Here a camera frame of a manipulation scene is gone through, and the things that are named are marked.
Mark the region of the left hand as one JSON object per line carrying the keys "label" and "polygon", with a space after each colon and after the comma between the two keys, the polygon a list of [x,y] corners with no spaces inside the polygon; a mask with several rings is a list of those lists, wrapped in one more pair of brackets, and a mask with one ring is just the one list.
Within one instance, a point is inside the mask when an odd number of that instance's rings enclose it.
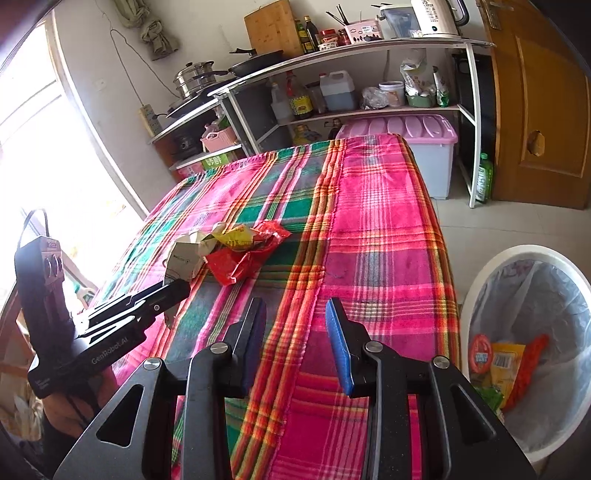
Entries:
{"label": "left hand", "polygon": [[[102,372],[102,381],[97,403],[100,408],[108,403],[116,393],[118,384],[111,368]],[[83,400],[72,397],[68,399],[61,393],[54,393],[42,400],[43,410],[48,422],[56,430],[70,437],[78,438],[86,426],[94,418],[92,407]]]}

